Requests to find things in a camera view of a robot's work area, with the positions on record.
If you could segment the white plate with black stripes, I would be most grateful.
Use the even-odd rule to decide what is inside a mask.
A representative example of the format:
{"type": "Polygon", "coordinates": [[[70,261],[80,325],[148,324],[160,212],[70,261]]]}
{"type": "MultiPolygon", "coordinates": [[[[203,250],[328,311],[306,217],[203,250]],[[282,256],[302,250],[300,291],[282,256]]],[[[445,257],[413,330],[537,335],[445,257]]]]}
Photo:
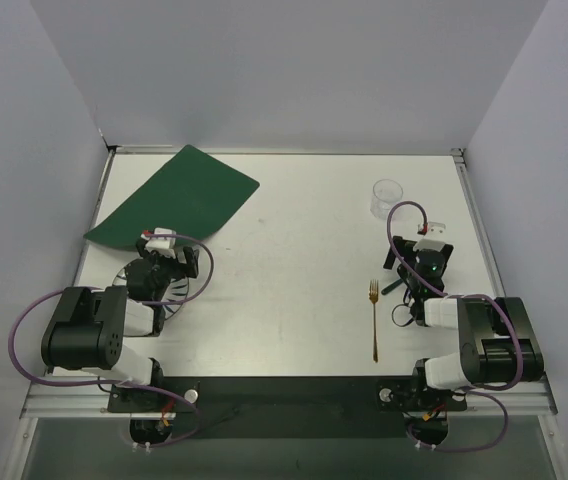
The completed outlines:
{"type": "MultiPolygon", "coordinates": [[[[125,286],[127,283],[127,275],[125,268],[122,267],[112,280],[113,286],[125,286]]],[[[190,293],[190,281],[188,278],[172,279],[166,287],[161,287],[157,293],[152,296],[153,300],[161,302],[175,302],[185,298],[190,293]]],[[[170,321],[182,309],[181,305],[163,306],[165,319],[170,321]]]]}

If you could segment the green placemat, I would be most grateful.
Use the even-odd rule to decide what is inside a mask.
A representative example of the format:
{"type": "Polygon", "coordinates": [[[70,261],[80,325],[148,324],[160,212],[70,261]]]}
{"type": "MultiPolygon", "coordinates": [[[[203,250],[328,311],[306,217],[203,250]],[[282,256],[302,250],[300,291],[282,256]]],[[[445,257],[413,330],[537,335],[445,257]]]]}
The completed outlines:
{"type": "Polygon", "coordinates": [[[133,250],[143,232],[157,228],[204,240],[259,187],[257,180],[187,145],[84,238],[117,250],[133,250]]]}

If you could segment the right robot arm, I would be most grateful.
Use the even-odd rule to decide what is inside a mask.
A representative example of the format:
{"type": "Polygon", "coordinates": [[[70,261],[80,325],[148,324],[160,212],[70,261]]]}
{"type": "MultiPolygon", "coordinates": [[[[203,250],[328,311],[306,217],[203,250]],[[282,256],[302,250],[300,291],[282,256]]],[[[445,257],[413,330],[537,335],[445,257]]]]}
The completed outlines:
{"type": "Polygon", "coordinates": [[[416,377],[409,380],[410,401],[428,408],[441,399],[443,390],[475,386],[508,388],[535,382],[545,373],[544,359],[523,300],[497,297],[489,301],[475,295],[439,295],[453,246],[426,238],[420,241],[392,238],[384,263],[395,268],[405,285],[402,306],[409,319],[401,328],[417,325],[452,330],[458,350],[420,360],[416,377]]]}

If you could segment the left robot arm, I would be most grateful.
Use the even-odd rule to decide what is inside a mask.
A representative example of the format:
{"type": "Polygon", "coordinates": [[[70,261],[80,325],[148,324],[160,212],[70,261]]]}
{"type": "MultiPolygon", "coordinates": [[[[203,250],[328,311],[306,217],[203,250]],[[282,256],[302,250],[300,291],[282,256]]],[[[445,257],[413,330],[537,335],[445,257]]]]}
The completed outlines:
{"type": "Polygon", "coordinates": [[[160,336],[188,297],[190,281],[199,276],[199,251],[177,248],[173,238],[142,238],[136,248],[138,257],[120,269],[111,286],[63,291],[44,332],[41,356],[51,368],[134,384],[132,400],[154,411],[167,398],[161,366],[124,340],[160,336]]]}

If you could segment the clear plastic cup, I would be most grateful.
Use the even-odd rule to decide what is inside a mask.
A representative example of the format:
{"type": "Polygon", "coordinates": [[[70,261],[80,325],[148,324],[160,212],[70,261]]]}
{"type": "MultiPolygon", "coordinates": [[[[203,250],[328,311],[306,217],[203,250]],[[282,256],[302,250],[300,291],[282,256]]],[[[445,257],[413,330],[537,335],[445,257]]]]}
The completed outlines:
{"type": "Polygon", "coordinates": [[[391,179],[380,179],[372,187],[370,211],[377,219],[385,220],[390,210],[403,199],[403,187],[391,179]]]}

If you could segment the gold fork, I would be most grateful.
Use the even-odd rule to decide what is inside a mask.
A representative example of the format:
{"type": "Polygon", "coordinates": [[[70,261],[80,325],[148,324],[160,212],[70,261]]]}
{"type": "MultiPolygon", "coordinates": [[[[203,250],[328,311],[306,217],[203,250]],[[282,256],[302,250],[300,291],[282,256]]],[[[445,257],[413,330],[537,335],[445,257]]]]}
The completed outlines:
{"type": "Polygon", "coordinates": [[[373,331],[373,345],[372,345],[372,359],[375,363],[379,362],[379,347],[378,347],[378,328],[377,328],[377,303],[379,301],[379,281],[377,279],[371,280],[369,283],[368,297],[372,305],[372,331],[373,331]]]}

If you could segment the green handled gold knife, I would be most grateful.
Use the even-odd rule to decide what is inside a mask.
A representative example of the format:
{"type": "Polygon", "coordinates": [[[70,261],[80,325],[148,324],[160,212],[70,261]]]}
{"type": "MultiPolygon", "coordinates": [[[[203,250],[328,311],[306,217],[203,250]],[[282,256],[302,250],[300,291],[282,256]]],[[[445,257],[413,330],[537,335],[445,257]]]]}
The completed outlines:
{"type": "Polygon", "coordinates": [[[395,289],[399,288],[403,284],[404,284],[404,282],[401,279],[396,280],[396,281],[392,282],[391,284],[387,285],[386,287],[384,287],[381,290],[381,295],[382,296],[388,295],[389,293],[391,293],[395,289]]]}

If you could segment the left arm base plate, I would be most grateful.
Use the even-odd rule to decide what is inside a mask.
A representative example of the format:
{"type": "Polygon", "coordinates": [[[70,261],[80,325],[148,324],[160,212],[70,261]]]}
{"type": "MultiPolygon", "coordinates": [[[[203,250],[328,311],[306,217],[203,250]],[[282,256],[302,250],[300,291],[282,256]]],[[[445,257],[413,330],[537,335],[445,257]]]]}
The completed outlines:
{"type": "Polygon", "coordinates": [[[113,386],[107,411],[110,413],[193,413],[194,406],[163,393],[113,386]]]}

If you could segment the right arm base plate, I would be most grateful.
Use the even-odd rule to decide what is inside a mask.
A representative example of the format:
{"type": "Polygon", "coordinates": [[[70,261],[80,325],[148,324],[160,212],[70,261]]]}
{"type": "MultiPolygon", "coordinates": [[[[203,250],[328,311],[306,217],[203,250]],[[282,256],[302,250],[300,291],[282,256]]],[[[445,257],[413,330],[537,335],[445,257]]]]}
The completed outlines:
{"type": "Polygon", "coordinates": [[[434,411],[443,407],[449,412],[467,409],[464,396],[455,397],[450,390],[430,387],[414,387],[407,379],[382,380],[376,385],[377,404],[380,409],[395,410],[406,414],[434,411]]]}

